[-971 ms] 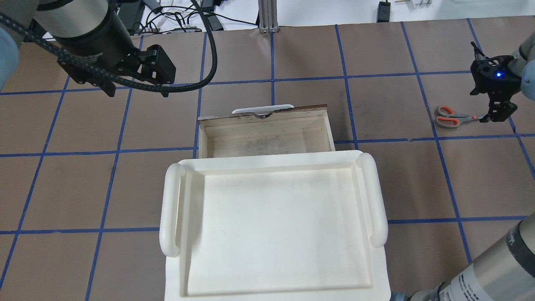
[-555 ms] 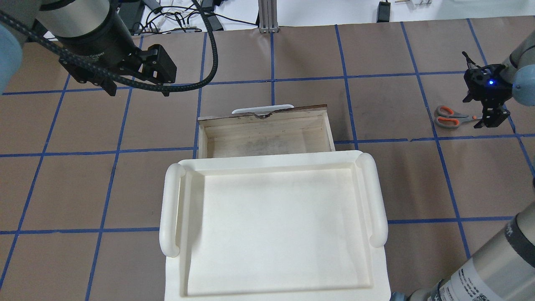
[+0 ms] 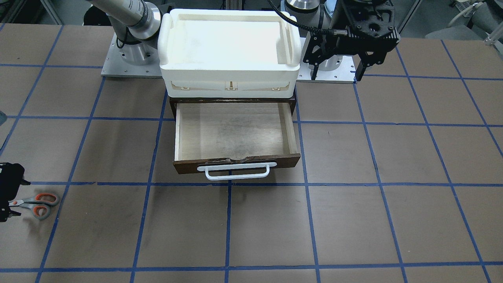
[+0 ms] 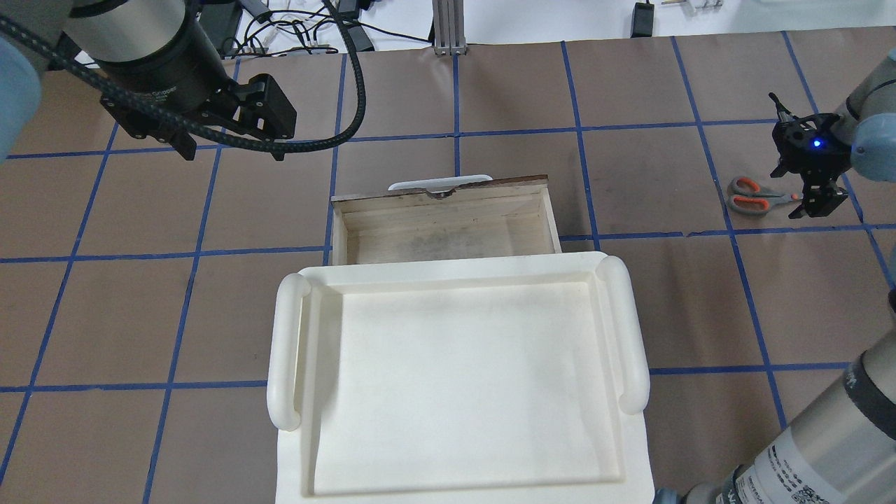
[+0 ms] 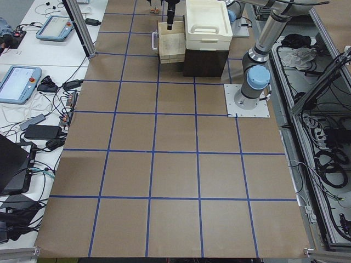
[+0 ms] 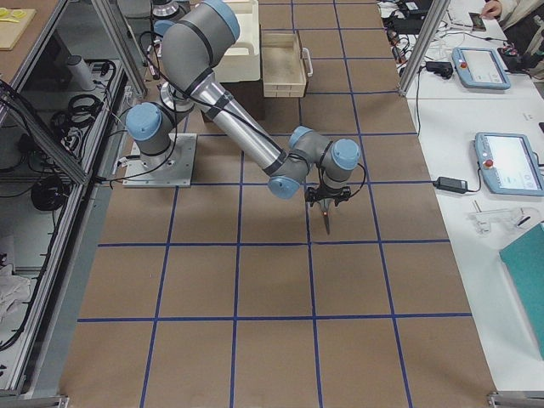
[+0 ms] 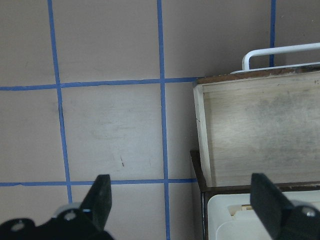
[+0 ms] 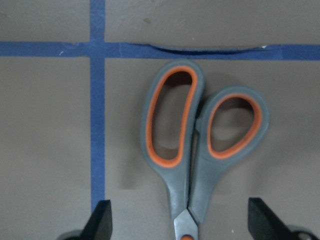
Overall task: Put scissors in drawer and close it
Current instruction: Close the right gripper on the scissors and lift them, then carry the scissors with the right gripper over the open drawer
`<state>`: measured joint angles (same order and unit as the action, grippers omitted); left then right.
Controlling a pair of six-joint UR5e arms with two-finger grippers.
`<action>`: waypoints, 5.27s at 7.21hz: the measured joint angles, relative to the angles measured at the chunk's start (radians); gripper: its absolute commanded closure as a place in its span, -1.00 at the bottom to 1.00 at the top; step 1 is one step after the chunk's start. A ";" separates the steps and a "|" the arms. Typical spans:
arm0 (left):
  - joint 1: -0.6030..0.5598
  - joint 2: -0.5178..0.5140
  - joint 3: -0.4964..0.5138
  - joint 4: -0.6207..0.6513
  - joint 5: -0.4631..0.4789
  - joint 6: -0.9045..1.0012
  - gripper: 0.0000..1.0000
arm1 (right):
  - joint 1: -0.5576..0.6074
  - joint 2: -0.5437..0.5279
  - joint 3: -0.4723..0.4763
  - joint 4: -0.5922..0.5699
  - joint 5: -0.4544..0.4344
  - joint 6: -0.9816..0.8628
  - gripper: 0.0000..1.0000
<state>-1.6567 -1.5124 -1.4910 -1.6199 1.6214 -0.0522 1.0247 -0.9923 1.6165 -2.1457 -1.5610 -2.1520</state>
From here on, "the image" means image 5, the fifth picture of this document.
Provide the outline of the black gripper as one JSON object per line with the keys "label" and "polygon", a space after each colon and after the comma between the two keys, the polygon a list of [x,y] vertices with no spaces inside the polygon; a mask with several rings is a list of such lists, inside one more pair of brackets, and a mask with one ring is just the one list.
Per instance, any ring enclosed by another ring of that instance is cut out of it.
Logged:
{"label": "black gripper", "polygon": [[180,0],[165,0],[167,2],[167,30],[171,30],[175,15],[176,5]]}

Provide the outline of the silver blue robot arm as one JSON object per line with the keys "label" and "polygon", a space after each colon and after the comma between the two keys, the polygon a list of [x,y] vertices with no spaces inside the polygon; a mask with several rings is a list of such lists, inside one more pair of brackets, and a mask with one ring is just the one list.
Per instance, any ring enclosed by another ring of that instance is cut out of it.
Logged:
{"label": "silver blue robot arm", "polygon": [[240,5],[259,5],[270,8],[268,17],[255,45],[248,50],[242,60],[244,82],[234,95],[234,103],[244,109],[256,108],[262,91],[270,82],[270,72],[265,63],[269,53],[292,17],[305,14],[316,5],[329,4],[328,1],[240,1]]}

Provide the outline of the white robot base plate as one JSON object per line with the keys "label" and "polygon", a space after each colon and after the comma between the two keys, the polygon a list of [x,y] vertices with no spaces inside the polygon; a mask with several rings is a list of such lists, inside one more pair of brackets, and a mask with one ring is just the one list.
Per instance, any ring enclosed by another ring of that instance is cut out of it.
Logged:
{"label": "white robot base plate", "polygon": [[269,118],[269,109],[264,91],[256,99],[248,99],[241,93],[241,84],[224,84],[228,117]]}

